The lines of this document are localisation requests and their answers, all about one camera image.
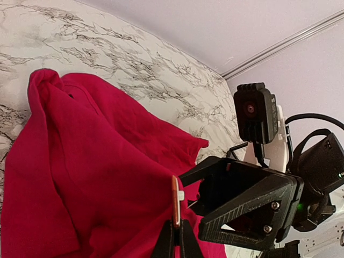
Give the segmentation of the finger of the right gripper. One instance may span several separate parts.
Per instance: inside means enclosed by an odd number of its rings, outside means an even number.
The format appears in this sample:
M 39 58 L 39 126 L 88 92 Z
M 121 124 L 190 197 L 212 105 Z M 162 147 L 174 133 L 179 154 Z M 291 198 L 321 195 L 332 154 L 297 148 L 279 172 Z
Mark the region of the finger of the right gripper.
M 209 156 L 179 179 L 184 187 L 211 179 L 224 188 L 268 188 L 271 186 L 271 171 L 244 161 Z

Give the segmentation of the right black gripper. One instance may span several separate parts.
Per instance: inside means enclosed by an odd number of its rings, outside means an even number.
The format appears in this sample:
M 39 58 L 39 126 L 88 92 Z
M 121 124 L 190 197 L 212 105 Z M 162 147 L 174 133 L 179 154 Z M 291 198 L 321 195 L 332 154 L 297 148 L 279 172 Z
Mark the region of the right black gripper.
M 198 237 L 232 246 L 272 246 L 289 229 L 315 229 L 335 212 L 336 168 L 302 164 L 282 173 L 250 163 L 198 166 Z

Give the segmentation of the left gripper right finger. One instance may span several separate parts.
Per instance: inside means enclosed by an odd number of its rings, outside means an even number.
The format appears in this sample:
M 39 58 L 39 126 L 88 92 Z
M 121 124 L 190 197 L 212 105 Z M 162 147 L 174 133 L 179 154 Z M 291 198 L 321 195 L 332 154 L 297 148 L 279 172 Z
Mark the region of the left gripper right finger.
M 201 248 L 188 220 L 181 220 L 178 234 L 181 258 L 204 258 Z

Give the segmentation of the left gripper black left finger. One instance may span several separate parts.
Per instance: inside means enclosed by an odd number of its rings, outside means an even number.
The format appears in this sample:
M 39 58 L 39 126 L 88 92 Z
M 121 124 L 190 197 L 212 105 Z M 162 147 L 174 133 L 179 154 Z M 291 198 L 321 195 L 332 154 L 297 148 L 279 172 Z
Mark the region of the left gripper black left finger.
M 167 220 L 160 232 L 154 246 L 151 258 L 174 258 L 175 257 L 175 228 L 171 220 Z

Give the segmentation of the brown round brooch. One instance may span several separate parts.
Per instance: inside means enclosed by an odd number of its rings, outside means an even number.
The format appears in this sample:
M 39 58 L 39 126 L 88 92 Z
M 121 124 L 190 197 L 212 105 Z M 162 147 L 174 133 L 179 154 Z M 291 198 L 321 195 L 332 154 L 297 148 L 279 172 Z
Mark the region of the brown round brooch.
M 171 180 L 172 198 L 173 198 L 173 226 L 179 229 L 181 225 L 181 205 L 180 202 L 184 201 L 185 193 L 179 189 L 179 183 L 176 176 Z

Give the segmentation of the red t-shirt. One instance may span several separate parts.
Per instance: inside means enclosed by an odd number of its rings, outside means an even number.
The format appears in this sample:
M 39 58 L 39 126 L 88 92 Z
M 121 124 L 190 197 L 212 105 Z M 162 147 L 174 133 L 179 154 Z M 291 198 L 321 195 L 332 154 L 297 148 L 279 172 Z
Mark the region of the red t-shirt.
M 5 159 L 3 257 L 150 257 L 207 140 L 91 74 L 34 71 Z

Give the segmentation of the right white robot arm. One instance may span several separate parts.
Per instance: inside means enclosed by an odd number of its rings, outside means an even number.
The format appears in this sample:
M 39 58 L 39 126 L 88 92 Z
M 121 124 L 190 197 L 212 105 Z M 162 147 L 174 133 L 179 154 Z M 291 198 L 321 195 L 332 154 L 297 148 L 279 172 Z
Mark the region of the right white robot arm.
M 200 182 L 192 207 L 202 217 L 198 238 L 253 250 L 264 257 L 298 257 L 298 241 L 274 248 L 289 229 L 314 230 L 336 208 L 330 193 L 343 185 L 343 148 L 328 129 L 309 149 L 287 146 L 286 173 L 271 164 L 210 156 L 180 176 L 184 186 Z

